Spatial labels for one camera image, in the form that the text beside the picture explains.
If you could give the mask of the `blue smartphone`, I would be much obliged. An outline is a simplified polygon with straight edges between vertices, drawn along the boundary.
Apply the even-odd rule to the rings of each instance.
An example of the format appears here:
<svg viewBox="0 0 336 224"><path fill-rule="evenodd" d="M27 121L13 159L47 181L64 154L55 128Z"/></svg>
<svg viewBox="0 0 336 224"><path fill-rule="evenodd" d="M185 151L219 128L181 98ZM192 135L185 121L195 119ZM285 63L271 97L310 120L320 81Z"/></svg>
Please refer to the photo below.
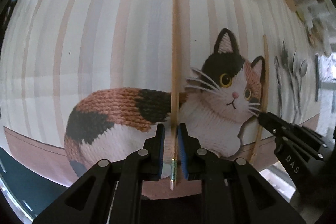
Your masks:
<svg viewBox="0 0 336 224"><path fill-rule="evenodd" d="M320 76L319 76L319 56L314 57L315 65L315 102L319 101L319 90L320 90Z"/></svg>

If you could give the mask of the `wooden chopstick green band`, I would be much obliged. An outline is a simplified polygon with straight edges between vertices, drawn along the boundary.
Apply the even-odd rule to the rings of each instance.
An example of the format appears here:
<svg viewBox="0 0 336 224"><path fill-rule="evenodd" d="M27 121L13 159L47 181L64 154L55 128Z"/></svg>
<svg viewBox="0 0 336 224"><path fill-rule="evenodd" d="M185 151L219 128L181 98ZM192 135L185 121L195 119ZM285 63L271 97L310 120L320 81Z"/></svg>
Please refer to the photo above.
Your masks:
<svg viewBox="0 0 336 224"><path fill-rule="evenodd" d="M179 125L179 89L181 81L181 29L179 17L179 0L172 0L172 55L171 55L171 172L170 190L174 191L177 185L178 166L178 133Z"/></svg>

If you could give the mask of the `steel round spoon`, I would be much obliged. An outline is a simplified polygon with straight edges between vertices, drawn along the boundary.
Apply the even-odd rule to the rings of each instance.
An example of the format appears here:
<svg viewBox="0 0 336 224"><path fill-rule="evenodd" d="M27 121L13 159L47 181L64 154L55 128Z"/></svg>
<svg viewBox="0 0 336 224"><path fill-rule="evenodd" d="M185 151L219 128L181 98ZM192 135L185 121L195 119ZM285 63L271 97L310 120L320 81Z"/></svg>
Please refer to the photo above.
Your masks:
<svg viewBox="0 0 336 224"><path fill-rule="evenodd" d="M301 97L302 89L302 78L306 75L307 72L307 61L303 60L299 67L299 86L298 86L298 96Z"/></svg>

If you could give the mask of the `striped cat placemat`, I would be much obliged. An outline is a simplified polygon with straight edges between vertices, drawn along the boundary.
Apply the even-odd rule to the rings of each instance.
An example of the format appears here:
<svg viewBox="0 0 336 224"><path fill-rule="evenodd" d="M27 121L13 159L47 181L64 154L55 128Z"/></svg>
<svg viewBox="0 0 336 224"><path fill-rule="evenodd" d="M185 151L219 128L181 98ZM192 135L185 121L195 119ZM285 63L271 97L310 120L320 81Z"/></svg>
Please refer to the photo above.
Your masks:
<svg viewBox="0 0 336 224"><path fill-rule="evenodd" d="M68 185L64 134L74 105L101 89L170 91L173 0L1 0L1 147ZM280 45L313 61L305 32L323 20L335 43L335 0L179 0L182 76L221 28L250 59Z"/></svg>

